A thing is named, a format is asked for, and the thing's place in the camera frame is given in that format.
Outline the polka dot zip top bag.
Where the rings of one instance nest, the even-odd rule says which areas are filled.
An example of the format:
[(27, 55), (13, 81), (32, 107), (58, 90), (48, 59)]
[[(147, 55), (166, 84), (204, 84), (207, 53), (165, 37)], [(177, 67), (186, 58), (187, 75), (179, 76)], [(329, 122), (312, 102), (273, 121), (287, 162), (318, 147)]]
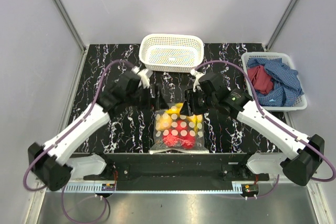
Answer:
[(205, 154), (203, 115), (186, 116), (180, 113), (182, 103), (171, 103), (169, 108), (155, 113), (154, 145), (149, 153), (177, 151)]

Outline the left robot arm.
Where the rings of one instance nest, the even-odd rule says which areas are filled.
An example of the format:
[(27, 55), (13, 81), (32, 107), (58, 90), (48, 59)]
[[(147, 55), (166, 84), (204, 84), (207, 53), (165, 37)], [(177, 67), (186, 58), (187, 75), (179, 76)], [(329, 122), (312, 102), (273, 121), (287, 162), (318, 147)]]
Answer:
[(114, 176), (112, 161), (104, 154), (92, 153), (72, 157), (75, 150), (95, 131), (108, 124), (112, 117), (127, 106), (142, 110), (162, 108), (162, 96), (157, 86), (151, 96), (149, 69), (137, 67), (123, 73), (119, 81), (105, 87), (86, 110), (62, 132), (40, 145), (28, 148), (29, 168), (50, 191), (62, 189), (71, 179), (97, 176), (107, 180)]

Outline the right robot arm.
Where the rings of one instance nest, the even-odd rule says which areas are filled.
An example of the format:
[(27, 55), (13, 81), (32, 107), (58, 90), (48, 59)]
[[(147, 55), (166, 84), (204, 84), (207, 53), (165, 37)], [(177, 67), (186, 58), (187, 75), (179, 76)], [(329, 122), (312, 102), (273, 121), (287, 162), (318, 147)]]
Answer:
[(248, 125), (281, 150), (279, 154), (251, 154), (238, 167), (242, 179), (250, 180), (256, 174), (278, 174), (299, 186), (305, 186), (312, 179), (323, 161), (323, 138), (316, 134), (308, 136), (291, 128), (258, 107), (245, 91), (228, 90), (218, 74), (191, 70), (191, 75), (195, 80), (193, 87), (185, 90), (181, 115), (200, 115), (214, 109)]

